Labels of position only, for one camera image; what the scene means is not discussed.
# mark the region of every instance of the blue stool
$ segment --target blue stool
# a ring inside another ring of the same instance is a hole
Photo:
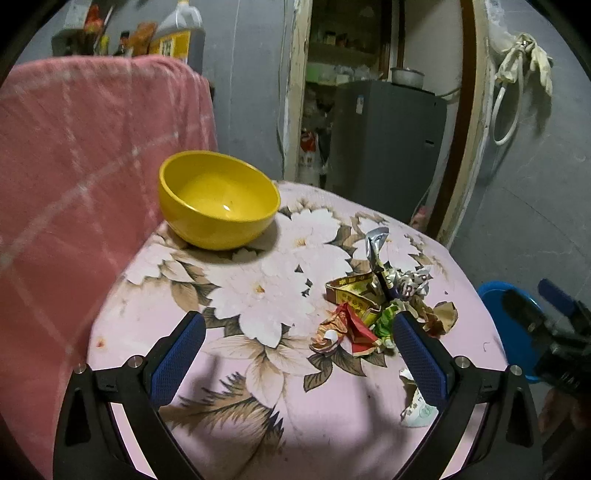
[[[496,331],[499,332],[505,349],[507,362],[510,365],[519,365],[529,383],[537,383],[540,379],[534,375],[534,367],[540,356],[532,347],[531,337],[527,331],[503,309],[502,298],[507,290],[515,290],[542,311],[530,294],[502,281],[490,281],[481,285],[478,289],[478,296],[495,322]]]

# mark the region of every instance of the wooden door frame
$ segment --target wooden door frame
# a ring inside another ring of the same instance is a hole
[[[301,116],[313,0],[295,0],[284,106],[284,180],[297,176]],[[472,194],[488,130],[488,18],[484,0],[460,0],[463,51],[462,89],[449,159],[427,225],[427,234],[449,247]]]

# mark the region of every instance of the gray wall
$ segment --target gray wall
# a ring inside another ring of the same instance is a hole
[[[277,141],[277,118],[283,128],[285,94],[294,0],[190,0],[203,17],[206,44],[203,74],[214,82],[219,150],[260,168],[273,179],[283,177]],[[162,21],[177,0],[120,2],[108,34],[111,50],[122,30],[133,31],[141,21]],[[282,28],[286,12],[285,54],[278,85]],[[51,36],[61,27],[62,9],[34,37],[19,62],[51,56]]]
[[[548,277],[591,304],[591,82],[533,7],[501,2],[509,30],[530,33],[554,57],[554,95],[550,102],[531,76],[513,141],[485,151],[451,253],[475,287],[504,280],[536,296]]]

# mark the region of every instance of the plastic jug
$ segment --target plastic jug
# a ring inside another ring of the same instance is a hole
[[[201,13],[187,0],[180,0],[177,8],[158,26],[150,53],[174,57],[187,63],[195,72],[203,73],[205,30]]]

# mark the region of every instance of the yellow bowl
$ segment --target yellow bowl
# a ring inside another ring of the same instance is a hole
[[[181,238],[209,250],[254,240],[281,204],[263,172],[221,153],[177,153],[162,164],[159,177],[164,218]]]

